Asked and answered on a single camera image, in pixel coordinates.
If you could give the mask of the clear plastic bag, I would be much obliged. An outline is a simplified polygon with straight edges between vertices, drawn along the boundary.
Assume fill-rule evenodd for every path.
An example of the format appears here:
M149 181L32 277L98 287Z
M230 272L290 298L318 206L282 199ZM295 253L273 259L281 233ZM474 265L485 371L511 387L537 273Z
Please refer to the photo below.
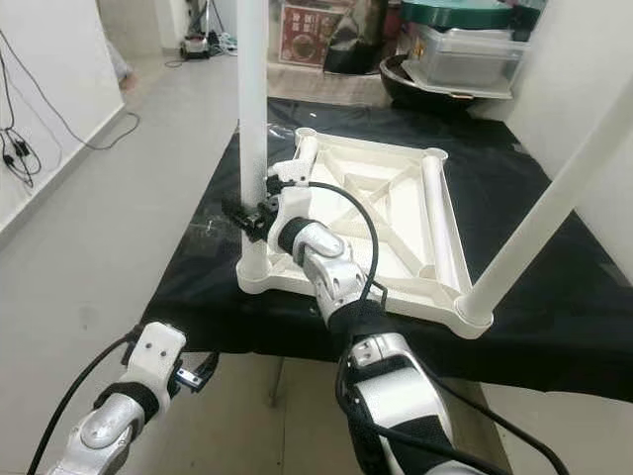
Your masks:
M190 243L199 256L217 256L225 245L236 245L240 231L222 213L195 214L189 225Z

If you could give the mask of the black tablecloth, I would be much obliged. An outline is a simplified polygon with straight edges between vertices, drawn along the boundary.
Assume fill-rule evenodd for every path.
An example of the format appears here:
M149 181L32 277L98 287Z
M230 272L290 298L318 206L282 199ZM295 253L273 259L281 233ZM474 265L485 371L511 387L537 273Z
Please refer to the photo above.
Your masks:
M483 273L548 185L543 168L499 121L289 99L268 101L267 117L271 161L293 150L298 128L446 150L448 187L472 276ZM195 214L223 213L223 200L238 194L238 184L238 143L230 141L191 221ZM244 293L236 281L239 257L240 236L217 256L199 256L187 231L143 319L185 332L194 351L335 360L313 298ZM479 338L403 316L393 321L439 375L633 403L633 277L619 270L579 216L567 218L533 259Z

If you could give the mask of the white plastic table top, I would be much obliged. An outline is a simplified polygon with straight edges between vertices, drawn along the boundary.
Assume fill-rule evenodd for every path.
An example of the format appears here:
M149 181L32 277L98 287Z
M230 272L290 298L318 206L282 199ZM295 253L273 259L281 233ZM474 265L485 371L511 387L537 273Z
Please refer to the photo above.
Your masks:
M249 240L243 234L235 269L239 288L308 295L325 317L370 300L381 311L437 323L466 339L483 335L492 325L472 323L455 311L472 280L447 181L462 293L435 279L420 170L426 148L317 134L309 216L293 219L282 231L282 238L293 239L291 252L272 250L268 236Z

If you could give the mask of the beige cloth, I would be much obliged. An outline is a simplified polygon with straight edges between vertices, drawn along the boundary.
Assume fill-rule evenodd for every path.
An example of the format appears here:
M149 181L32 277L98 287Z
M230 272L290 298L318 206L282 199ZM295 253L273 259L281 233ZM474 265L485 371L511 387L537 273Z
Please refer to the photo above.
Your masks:
M389 107L392 96L380 75L334 75L316 68L268 63L270 98L343 105L343 107Z

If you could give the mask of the red printed box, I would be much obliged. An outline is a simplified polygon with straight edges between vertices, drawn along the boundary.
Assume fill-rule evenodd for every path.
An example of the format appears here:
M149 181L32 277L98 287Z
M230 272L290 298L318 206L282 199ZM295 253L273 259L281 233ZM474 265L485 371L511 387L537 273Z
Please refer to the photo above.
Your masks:
M322 68L344 6L281 5L277 60L290 66Z

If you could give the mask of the person bare leg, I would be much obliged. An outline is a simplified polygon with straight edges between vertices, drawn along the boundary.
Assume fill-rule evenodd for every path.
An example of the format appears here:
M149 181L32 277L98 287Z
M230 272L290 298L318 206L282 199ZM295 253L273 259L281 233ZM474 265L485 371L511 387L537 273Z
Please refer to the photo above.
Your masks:
M133 68L112 45L109 45L110 63L121 91L130 91L135 87L136 77Z

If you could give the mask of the black wok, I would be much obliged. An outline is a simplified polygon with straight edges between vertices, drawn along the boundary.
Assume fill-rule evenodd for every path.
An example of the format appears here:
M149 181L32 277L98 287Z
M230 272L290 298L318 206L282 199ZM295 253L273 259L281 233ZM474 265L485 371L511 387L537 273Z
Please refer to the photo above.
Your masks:
M431 115L466 115L484 100L510 99L506 73L453 66L449 60L395 54L379 64L381 82L394 108Z

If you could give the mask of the black bag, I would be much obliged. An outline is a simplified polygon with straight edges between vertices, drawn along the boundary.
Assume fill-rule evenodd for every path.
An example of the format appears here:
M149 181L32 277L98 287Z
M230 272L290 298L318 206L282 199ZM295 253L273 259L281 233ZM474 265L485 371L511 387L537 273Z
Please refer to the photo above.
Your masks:
M322 72L372 75L385 45L389 0L353 0L339 19L322 61Z

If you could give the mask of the clear plastic container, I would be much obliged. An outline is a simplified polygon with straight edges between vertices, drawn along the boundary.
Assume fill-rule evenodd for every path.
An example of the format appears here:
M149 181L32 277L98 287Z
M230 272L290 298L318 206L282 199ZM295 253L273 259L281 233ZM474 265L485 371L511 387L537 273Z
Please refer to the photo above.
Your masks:
M471 98L510 99L529 44L509 29L435 29L408 24L402 67L421 89Z

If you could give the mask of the green pot lid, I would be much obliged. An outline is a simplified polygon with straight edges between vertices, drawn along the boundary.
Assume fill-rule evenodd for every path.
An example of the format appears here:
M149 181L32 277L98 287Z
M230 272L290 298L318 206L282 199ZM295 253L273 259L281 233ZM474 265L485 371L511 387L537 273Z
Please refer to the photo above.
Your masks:
M400 17L442 29L505 29L512 8L500 0L402 0Z

